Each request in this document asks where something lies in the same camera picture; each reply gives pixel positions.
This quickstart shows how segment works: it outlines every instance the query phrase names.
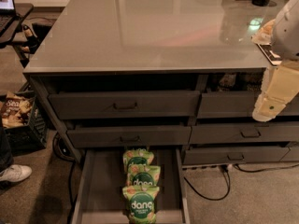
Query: shoe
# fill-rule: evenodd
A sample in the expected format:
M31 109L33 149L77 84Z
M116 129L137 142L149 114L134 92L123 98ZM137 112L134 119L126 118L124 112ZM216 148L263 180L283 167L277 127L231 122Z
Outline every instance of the shoe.
M32 173L28 166L11 165L5 171L0 173L0 182L8 181L11 183L21 182Z

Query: black basket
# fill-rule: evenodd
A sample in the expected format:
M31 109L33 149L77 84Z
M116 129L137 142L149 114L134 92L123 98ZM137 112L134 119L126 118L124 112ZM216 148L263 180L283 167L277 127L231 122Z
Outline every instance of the black basket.
M25 98L35 98L33 91L16 93ZM34 100L28 123L13 128L5 128L7 139L14 155L46 148L48 127Z

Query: desk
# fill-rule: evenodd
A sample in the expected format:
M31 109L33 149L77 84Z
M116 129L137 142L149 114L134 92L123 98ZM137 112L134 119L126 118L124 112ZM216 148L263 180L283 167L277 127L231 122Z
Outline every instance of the desk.
M259 91L212 89L224 73L263 72L268 61L250 37L283 5L70 0L24 74L78 162L88 150L73 223L126 223L115 210L124 209L116 191L124 147L165 150L169 173L178 171L170 180L183 205L164 209L162 195L158 223L189 223L181 165L299 160L285 144L299 139L297 99L259 123L251 117Z
M25 18L34 9L32 4L16 4L17 14L20 15L20 19L11 23L7 30L0 36L0 49L9 45L13 40L17 32L21 32L21 24Z

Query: floor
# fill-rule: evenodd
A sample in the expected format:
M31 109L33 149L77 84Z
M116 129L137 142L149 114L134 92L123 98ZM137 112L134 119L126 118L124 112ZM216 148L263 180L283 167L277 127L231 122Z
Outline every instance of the floor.
M31 17L55 19L58 14L32 13ZM25 79L11 47L0 49L0 95L18 91ZM72 163L59 159L52 150L50 130L45 149L15 156L18 164L29 165L32 175L23 182L0 189L0 219L11 224L67 223L71 209L68 176ZM241 165L244 169L289 167L298 163ZM185 177L202 195L219 199L227 192L226 179L219 167L184 170ZM185 182L193 224L295 224L299 223L299 167L260 173L245 173L228 167L230 192L226 198L210 201L198 196ZM72 194L78 191L80 168L71 178Z

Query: gray tabletop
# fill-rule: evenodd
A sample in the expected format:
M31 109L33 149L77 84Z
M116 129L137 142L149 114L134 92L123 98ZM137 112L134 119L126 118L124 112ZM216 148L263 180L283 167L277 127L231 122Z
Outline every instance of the gray tabletop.
M70 0L24 73L205 71L268 65L250 37L284 0Z

